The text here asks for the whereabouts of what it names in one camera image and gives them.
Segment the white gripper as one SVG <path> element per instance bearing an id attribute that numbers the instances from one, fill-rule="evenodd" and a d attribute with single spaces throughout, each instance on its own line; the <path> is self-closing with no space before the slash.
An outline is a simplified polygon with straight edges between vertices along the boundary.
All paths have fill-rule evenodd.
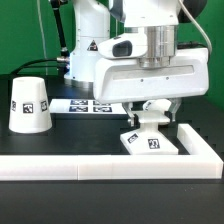
<path id="1" fill-rule="evenodd" d="M 141 68 L 137 59 L 101 58 L 96 63 L 94 98 L 103 104 L 123 103 L 131 127 L 135 125 L 135 116 L 130 102 L 174 98 L 169 111 L 175 121 L 181 97 L 207 92 L 207 60 L 206 48 L 178 50 L 164 68 Z"/>

